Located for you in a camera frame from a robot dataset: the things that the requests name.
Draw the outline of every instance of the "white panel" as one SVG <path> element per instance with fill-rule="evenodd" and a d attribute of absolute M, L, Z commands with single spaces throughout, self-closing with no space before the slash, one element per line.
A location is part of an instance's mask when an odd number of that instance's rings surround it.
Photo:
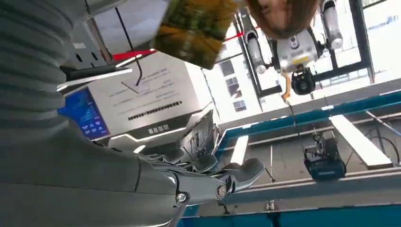
<path fill-rule="evenodd" d="M 97 80 L 88 86 L 112 136 L 201 110 L 185 62 L 160 52 L 139 62 L 143 76 L 138 89 L 132 87 L 139 78 L 135 62 L 127 66 L 132 73 Z M 182 103 L 129 120 L 175 102 Z"/>
<path fill-rule="evenodd" d="M 249 136 L 239 137 L 234 147 L 233 155 L 231 156 L 231 163 L 238 163 L 242 165 L 244 162 L 246 147 L 248 146 Z"/>
<path fill-rule="evenodd" d="M 381 150 L 343 115 L 332 116 L 329 119 L 367 166 L 388 165 L 392 163 Z"/>

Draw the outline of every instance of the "black device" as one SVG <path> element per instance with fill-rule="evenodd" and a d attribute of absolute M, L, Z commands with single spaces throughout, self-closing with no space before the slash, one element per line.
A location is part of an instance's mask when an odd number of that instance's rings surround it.
<path fill-rule="evenodd" d="M 315 146 L 304 150 L 304 164 L 316 181 L 345 177 L 346 166 L 341 159 L 333 131 L 314 134 Z"/>
<path fill-rule="evenodd" d="M 297 95 L 304 96 L 316 89 L 316 81 L 313 78 L 310 68 L 299 65 L 292 73 L 291 87 Z"/>

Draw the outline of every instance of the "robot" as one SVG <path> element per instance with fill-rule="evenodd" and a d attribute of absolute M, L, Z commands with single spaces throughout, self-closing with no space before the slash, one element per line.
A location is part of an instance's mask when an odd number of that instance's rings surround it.
<path fill-rule="evenodd" d="M 204 160 L 174 164 L 180 152 L 119 152 L 88 140 L 57 113 L 64 105 L 59 67 L 74 28 L 122 2 L 0 0 L 2 226 L 175 226 L 185 206 L 223 199 L 264 170 L 249 159 L 205 173 Z"/>
<path fill-rule="evenodd" d="M 288 39 L 268 39 L 273 54 L 270 64 L 262 57 L 258 43 L 258 35 L 251 23 L 247 9 L 241 9 L 241 21 L 244 27 L 244 39 L 251 59 L 258 74 L 263 74 L 268 68 L 274 69 L 286 78 L 286 92 L 283 99 L 290 96 L 290 87 L 297 95 L 307 95 L 315 90 L 315 80 L 308 63 L 317 61 L 325 48 L 335 50 L 342 47 L 343 38 L 339 29 L 335 0 L 324 0 L 320 4 L 326 43 L 318 42 L 311 27 Z"/>

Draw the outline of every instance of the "robotic hand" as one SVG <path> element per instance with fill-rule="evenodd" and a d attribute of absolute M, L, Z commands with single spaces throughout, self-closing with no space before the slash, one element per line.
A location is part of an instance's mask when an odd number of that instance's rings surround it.
<path fill-rule="evenodd" d="M 262 172 L 255 159 L 208 175 L 158 161 L 174 163 L 174 156 L 118 152 L 57 114 L 64 105 L 57 85 L 65 82 L 59 66 L 75 25 L 122 1 L 0 0 L 2 226 L 163 226 L 180 204 L 222 199 Z"/>

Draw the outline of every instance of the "metal screw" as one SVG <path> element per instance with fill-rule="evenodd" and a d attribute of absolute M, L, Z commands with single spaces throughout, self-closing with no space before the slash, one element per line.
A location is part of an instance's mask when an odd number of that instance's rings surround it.
<path fill-rule="evenodd" d="M 177 201 L 184 202 L 187 199 L 187 196 L 184 193 L 180 193 L 177 195 Z"/>
<path fill-rule="evenodd" d="M 226 195 L 226 193 L 227 193 L 227 188 L 226 188 L 225 185 L 220 185 L 217 188 L 217 196 L 218 197 L 222 198 L 222 197 L 224 197 Z"/>

